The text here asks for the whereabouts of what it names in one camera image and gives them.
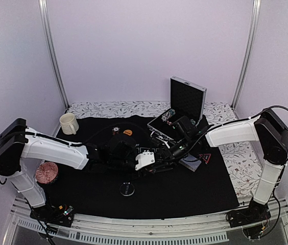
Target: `mug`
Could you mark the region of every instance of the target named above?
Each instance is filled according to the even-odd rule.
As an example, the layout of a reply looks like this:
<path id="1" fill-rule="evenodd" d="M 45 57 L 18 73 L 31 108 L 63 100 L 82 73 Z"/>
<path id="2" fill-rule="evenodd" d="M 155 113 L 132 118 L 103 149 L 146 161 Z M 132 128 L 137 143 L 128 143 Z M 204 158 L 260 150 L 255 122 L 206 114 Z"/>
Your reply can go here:
<path id="1" fill-rule="evenodd" d="M 76 134 L 79 129 L 75 115 L 66 113 L 60 117 L 60 125 L 64 134 Z"/>

